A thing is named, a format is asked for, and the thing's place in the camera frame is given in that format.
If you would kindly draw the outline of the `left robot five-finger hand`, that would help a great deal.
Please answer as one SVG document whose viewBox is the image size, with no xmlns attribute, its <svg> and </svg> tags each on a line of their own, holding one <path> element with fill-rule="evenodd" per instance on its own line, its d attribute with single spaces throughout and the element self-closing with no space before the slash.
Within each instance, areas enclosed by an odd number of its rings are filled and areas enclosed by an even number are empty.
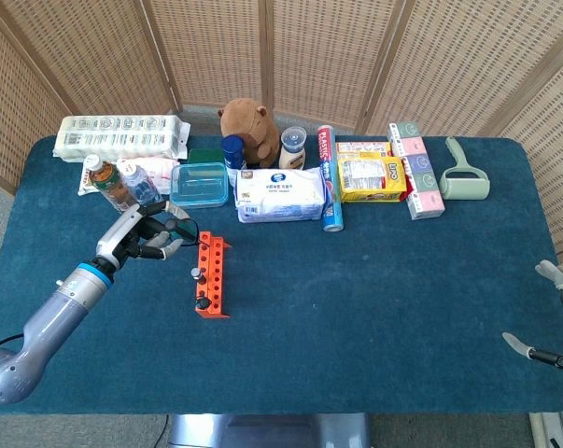
<svg viewBox="0 0 563 448">
<path fill-rule="evenodd" d="M 168 259 L 181 246 L 199 242 L 197 223 L 169 201 L 134 204 L 99 239 L 94 262 L 107 273 L 128 258 Z"/>
</svg>

